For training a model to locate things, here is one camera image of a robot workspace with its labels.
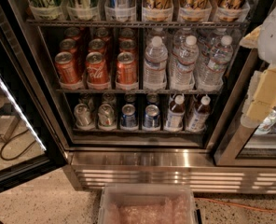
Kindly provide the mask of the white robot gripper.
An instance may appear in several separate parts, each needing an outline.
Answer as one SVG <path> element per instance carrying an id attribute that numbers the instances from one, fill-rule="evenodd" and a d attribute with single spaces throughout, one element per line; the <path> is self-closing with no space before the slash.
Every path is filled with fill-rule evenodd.
<path id="1" fill-rule="evenodd" d="M 263 72 L 254 72 L 241 111 L 241 125 L 256 128 L 276 106 L 276 7 L 262 25 L 241 39 L 240 45 L 257 49 L 261 60 L 273 63 Z"/>

